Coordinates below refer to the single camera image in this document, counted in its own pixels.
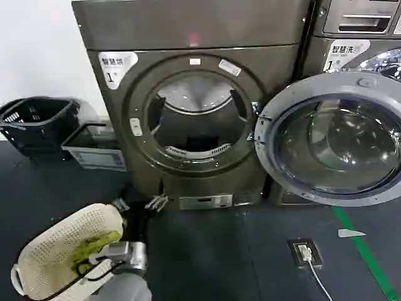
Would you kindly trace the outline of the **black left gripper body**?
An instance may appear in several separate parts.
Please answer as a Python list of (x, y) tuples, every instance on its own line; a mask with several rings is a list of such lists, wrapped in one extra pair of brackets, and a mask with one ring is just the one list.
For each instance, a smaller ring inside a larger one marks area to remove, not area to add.
[(151, 212), (145, 203), (133, 203), (127, 213), (127, 240), (147, 243), (150, 218)]

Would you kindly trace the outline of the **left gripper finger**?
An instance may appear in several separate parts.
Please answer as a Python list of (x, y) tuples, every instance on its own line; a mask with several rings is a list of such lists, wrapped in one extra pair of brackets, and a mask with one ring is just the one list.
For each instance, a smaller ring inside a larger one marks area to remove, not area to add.
[(122, 198), (116, 198), (114, 201), (112, 201), (111, 205), (113, 205), (120, 213), (124, 213), (130, 209), (130, 207)]
[(152, 211), (160, 211), (169, 202), (169, 197), (162, 194), (160, 196), (154, 196), (146, 205), (145, 209)]

